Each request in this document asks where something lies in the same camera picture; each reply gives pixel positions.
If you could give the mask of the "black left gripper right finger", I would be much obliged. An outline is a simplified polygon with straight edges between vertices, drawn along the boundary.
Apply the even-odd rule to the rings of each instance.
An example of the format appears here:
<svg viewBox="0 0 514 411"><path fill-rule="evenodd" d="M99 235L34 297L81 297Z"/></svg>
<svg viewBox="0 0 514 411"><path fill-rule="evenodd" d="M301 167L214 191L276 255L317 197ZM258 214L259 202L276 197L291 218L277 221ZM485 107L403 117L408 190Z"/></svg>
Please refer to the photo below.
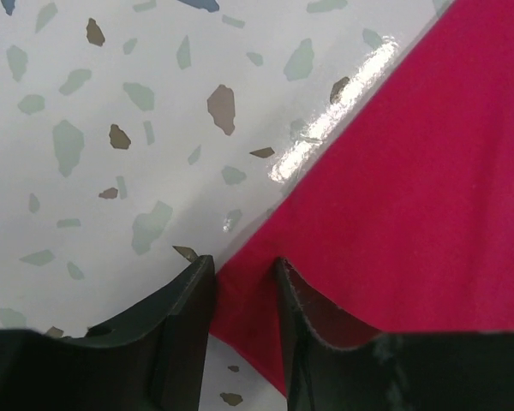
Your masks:
<svg viewBox="0 0 514 411"><path fill-rule="evenodd" d="M388 333L277 259L291 410L514 410L514 332Z"/></svg>

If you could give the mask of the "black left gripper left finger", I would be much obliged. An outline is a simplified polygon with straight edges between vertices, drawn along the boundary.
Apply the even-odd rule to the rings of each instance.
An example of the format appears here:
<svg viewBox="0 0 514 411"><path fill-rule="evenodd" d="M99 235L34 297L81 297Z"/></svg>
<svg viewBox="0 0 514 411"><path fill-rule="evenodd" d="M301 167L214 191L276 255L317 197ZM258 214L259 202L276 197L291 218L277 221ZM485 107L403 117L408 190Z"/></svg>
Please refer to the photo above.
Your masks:
<svg viewBox="0 0 514 411"><path fill-rule="evenodd" d="M196 410L214 309L202 255L84 337L2 329L0 410Z"/></svg>

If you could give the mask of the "magenta red t shirt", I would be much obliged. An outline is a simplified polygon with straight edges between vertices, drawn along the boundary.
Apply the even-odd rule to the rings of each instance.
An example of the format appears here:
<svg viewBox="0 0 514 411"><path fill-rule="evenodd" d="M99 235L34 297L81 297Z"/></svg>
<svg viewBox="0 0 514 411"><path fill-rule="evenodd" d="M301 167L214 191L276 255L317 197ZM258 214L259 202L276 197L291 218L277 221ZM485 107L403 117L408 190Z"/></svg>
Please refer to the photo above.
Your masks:
<svg viewBox="0 0 514 411"><path fill-rule="evenodd" d="M382 331L514 331L514 1L456 1L218 274L211 333L283 390L286 258Z"/></svg>

